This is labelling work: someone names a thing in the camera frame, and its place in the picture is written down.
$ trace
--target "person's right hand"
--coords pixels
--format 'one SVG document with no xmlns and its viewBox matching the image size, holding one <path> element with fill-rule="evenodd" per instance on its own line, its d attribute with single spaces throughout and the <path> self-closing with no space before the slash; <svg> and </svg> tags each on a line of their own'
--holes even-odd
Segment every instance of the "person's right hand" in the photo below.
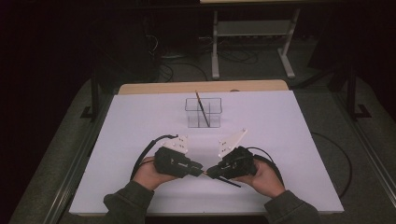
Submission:
<svg viewBox="0 0 396 224">
<path fill-rule="evenodd" d="M 257 168 L 255 175 L 244 175 L 234 180 L 243 182 L 253 187 L 257 192 L 270 198 L 275 198 L 285 191 L 275 171 L 264 161 L 254 160 Z"/>
</svg>

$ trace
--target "transparent box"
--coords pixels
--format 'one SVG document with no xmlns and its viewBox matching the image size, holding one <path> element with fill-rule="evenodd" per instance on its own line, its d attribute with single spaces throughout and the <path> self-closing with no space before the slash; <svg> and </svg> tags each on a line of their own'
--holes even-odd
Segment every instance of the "transparent box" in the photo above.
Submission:
<svg viewBox="0 0 396 224">
<path fill-rule="evenodd" d="M 205 115 L 197 98 L 186 99 L 189 128 L 219 128 L 221 124 L 221 98 L 200 98 Z"/>
</svg>

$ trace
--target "black wall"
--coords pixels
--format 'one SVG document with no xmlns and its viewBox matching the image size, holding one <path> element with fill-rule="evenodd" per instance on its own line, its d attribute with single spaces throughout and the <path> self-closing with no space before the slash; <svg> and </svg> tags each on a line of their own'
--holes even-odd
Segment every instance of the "black wall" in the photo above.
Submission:
<svg viewBox="0 0 396 224">
<path fill-rule="evenodd" d="M 312 67 L 349 62 L 396 120 L 396 14 L 390 1 L 336 7 L 312 56 Z"/>
<path fill-rule="evenodd" d="M 3 6 L 0 223 L 7 223 L 91 68 L 82 15 L 51 1 Z"/>
</svg>

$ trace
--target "white tabletop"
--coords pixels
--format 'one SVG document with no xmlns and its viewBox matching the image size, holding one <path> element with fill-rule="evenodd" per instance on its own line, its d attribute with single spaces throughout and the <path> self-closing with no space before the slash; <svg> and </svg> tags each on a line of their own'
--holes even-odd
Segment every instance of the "white tabletop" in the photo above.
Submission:
<svg viewBox="0 0 396 224">
<path fill-rule="evenodd" d="M 219 140 L 244 128 L 248 133 L 240 145 L 266 150 L 286 189 L 319 212 L 344 211 L 292 91 L 203 92 L 200 96 L 222 99 L 220 128 L 188 128 L 185 99 L 195 97 L 194 93 L 116 95 L 69 212 L 106 213 L 105 195 L 128 183 L 137 157 L 161 135 L 187 135 L 187 157 L 207 169 L 220 161 Z M 269 200 L 246 185 L 240 189 L 203 175 L 186 176 L 156 190 L 148 215 L 262 214 Z"/>
</svg>

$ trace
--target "white metal rack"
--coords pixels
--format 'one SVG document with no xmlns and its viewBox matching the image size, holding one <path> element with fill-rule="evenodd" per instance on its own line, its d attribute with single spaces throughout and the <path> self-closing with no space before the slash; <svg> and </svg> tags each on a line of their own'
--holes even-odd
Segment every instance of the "white metal rack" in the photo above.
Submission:
<svg viewBox="0 0 396 224">
<path fill-rule="evenodd" d="M 285 35 L 286 41 L 283 48 L 277 50 L 280 60 L 285 68 L 288 78 L 295 78 L 287 53 L 300 9 L 294 10 L 291 20 L 283 21 L 218 21 L 218 12 L 214 13 L 213 21 L 213 52 L 212 52 L 212 77 L 219 79 L 218 36 L 237 35 Z"/>
</svg>

